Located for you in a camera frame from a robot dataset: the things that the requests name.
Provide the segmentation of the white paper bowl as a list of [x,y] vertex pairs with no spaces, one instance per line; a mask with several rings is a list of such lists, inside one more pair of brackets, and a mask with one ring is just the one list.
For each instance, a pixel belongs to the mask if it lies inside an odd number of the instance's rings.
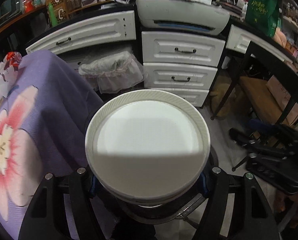
[[210,153],[210,133],[188,101],[142,89],[105,103],[89,122],[85,151],[102,186],[139,205],[160,205],[186,193]]

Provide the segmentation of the red white plastic bag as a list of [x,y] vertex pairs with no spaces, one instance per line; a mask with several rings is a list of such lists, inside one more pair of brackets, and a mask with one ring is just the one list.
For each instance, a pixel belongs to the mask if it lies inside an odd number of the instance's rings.
[[22,55],[19,52],[9,52],[0,62],[0,105],[8,97],[10,90],[18,78]]

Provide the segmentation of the brown cushioned stool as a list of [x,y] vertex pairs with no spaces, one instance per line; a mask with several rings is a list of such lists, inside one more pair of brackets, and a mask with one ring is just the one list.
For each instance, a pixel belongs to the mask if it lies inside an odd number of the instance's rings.
[[291,95],[275,76],[268,81],[241,76],[239,83],[258,117],[266,124],[276,124]]

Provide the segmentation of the white three-drawer cabinet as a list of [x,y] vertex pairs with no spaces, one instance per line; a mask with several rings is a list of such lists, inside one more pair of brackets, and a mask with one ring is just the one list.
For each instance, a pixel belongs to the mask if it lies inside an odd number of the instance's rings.
[[146,89],[160,89],[202,107],[218,71],[224,40],[170,31],[142,32]]

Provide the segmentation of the green shopping bag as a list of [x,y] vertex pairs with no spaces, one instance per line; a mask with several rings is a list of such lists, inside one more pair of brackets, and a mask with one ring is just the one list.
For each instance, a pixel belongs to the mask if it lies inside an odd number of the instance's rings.
[[249,0],[245,21],[272,38],[279,18],[279,0]]

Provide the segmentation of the white printer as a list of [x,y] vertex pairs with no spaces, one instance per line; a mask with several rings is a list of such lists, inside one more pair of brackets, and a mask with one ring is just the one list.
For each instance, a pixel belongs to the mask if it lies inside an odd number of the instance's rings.
[[187,0],[136,0],[141,24],[150,29],[174,29],[219,35],[230,14],[217,6]]

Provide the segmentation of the plastic lined waste basket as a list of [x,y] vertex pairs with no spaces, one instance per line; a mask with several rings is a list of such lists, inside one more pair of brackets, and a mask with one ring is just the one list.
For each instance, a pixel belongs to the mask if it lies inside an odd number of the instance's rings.
[[105,57],[91,57],[78,68],[80,76],[91,82],[101,94],[116,94],[144,81],[143,65],[128,50]]

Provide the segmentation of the white wide drawer front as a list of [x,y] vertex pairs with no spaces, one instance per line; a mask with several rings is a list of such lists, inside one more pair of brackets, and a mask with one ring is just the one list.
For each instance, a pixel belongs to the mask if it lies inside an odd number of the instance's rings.
[[135,12],[122,11],[82,20],[56,30],[26,48],[28,54],[49,50],[54,54],[136,39]]

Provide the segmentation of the purple floral tablecloth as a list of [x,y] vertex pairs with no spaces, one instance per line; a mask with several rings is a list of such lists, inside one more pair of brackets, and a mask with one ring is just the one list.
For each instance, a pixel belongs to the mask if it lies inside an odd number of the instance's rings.
[[17,239],[29,202],[46,173],[86,166],[89,118],[103,101],[69,65],[40,50],[23,57],[0,106],[0,224]]

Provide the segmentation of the green spray bottle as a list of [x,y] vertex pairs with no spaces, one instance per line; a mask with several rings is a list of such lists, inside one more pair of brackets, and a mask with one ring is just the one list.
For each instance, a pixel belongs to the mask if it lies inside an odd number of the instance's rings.
[[54,7],[53,7],[52,3],[48,4],[48,13],[49,13],[49,18],[50,18],[52,27],[58,25],[56,14],[55,14]]

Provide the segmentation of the red tin canister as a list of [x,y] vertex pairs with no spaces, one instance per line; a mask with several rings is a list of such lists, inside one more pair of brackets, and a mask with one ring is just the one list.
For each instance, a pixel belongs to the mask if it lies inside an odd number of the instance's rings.
[[23,7],[25,13],[34,11],[35,6],[33,5],[33,0],[23,0]]

